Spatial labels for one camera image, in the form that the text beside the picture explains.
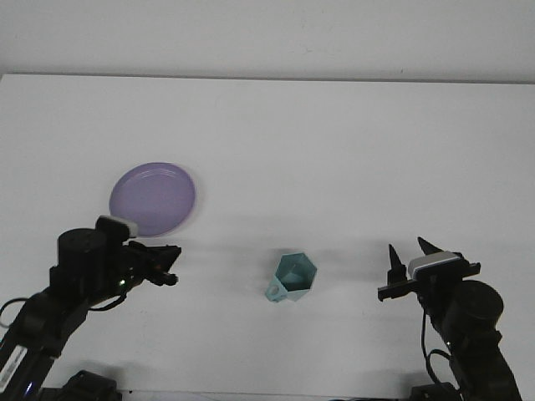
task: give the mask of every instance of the white wall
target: white wall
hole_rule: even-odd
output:
[[[535,2],[0,0],[0,74],[535,80]]]

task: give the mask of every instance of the teal cup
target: teal cup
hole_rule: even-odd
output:
[[[297,301],[310,291],[317,270],[302,252],[283,255],[267,286],[267,299],[271,302],[281,302],[284,299]]]

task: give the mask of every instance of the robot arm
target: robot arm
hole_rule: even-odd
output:
[[[515,378],[498,347],[502,335],[495,327],[503,311],[502,298],[483,282],[463,281],[479,273],[481,265],[422,238],[418,241],[425,256],[410,262],[410,279],[390,246],[388,285],[379,288],[379,299],[416,293],[433,328],[448,347],[450,367],[465,401],[521,401]],[[435,390],[444,393],[446,388],[453,388],[445,384],[448,383],[437,383]],[[429,399],[429,394],[427,398],[422,394],[422,398],[411,399]],[[459,399],[458,394],[448,399]]]
[[[173,286],[169,273],[178,246],[148,247],[130,241],[131,227],[101,216],[94,229],[67,231],[58,239],[58,265],[48,288],[30,297],[0,342],[0,401],[34,400],[70,335],[90,310],[107,310],[145,279]],[[95,305],[118,297],[107,307]]]

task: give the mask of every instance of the purple plate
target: purple plate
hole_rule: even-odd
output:
[[[147,163],[123,175],[110,197],[112,216],[138,225],[140,236],[158,236],[177,228],[195,203],[191,177],[177,165]]]

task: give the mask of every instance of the sticker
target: sticker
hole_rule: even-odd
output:
[[[17,372],[17,369],[27,352],[28,349],[26,347],[23,347],[22,345],[15,346],[11,356],[0,372],[0,394],[3,393],[8,387],[11,378],[15,372]]]

